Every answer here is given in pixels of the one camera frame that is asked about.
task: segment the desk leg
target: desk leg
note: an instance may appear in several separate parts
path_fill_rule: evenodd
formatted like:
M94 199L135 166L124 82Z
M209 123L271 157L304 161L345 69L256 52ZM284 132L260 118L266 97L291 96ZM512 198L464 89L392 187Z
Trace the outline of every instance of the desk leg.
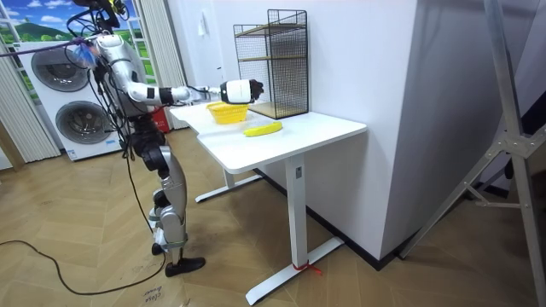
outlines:
M230 190L234 188L239 188L240 186L243 186L245 184L255 182L262 179L260 175L254 175L249 178L245 178L243 180L240 180L238 182L235 182L235 179L233 178L233 175L229 174L226 170L224 170L224 181L225 186L221 188L217 188L214 191L204 193L203 195L199 195L195 197L195 202L202 202L204 200L208 200L212 197L219 196L221 194L224 194L226 192L229 192Z
M304 155L284 160L287 174L288 219L292 263L300 268L307 264L307 223L305 214Z
M292 249L292 264L282 269L272 277L262 281L247 293L247 302L256 304L268 293L282 286L285 282L302 272L309 262L313 264L329 252L343 244L334 237L315 250L307 253L307 222L305 213L305 168L304 155L298 154L285 159L288 192L288 218L290 222L290 247Z

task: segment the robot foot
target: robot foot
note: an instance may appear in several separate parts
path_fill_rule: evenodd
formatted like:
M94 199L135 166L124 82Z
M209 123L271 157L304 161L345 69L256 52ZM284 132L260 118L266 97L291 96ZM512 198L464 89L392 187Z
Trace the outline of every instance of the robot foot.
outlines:
M154 256L157 256L157 255L160 255L162 253L164 253L165 251L163 250L163 248L161 247L161 245L157 244L157 243L154 243L152 245L152 255Z
M165 267L165 275L167 277L173 277L174 275L193 272L202 268L205 265L205 259L199 258L182 258L178 261L178 265L167 264Z

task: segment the curtain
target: curtain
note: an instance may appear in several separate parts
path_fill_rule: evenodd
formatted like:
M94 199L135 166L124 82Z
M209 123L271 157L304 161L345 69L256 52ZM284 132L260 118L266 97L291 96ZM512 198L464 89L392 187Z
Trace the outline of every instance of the curtain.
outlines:
M0 44L0 54L7 52ZM9 57L0 58L0 89L0 121L23 160L32 162L61 155Z
M171 16L163 0L136 0L141 11L141 21L149 41L151 58L155 61L159 86L177 87L185 85L183 65L178 54L177 39L171 26ZM173 129L188 127L184 122L174 118L166 108L167 121Z

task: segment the desk foot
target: desk foot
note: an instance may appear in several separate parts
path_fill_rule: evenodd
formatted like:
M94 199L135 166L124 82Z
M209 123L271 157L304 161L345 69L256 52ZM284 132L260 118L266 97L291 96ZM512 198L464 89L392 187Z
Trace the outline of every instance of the desk foot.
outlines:
M322 257L329 254L334 249L338 248L343 244L343 240L334 237L316 249L309 252L309 264L313 264L316 261L320 260ZM252 288L247 293L247 302L252 306L256 304L260 299L264 298L267 294L273 290L280 287L285 282L289 281L292 277L296 276L298 273L303 272L303 270L296 270L291 264L286 268L282 269L278 273L274 274L272 277L262 281L259 285Z
M208 193L205 193L203 195L199 195L197 197L195 197L195 202L202 202L204 200L207 200L207 199L210 199L212 197L215 197L215 196L219 196L221 194L224 194L234 188L239 188L240 186L243 186L245 184L249 184L251 182L255 182L255 181L258 181L262 179L262 177L260 175L254 175L252 177L249 177L249 178L246 178L246 179L243 179L241 181L238 181L238 182L235 182L234 186L229 188L227 186L224 186L224 187L221 187L221 188L218 188L218 189L215 189L214 191L211 191L211 192L208 192Z

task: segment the washing machine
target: washing machine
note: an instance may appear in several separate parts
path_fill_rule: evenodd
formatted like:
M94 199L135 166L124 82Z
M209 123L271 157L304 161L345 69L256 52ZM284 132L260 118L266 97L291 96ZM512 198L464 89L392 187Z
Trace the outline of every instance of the washing machine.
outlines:
M50 47L64 42L18 43L18 51ZM73 65L75 46L20 55L44 110L71 160L121 150L118 134L96 99L95 80Z

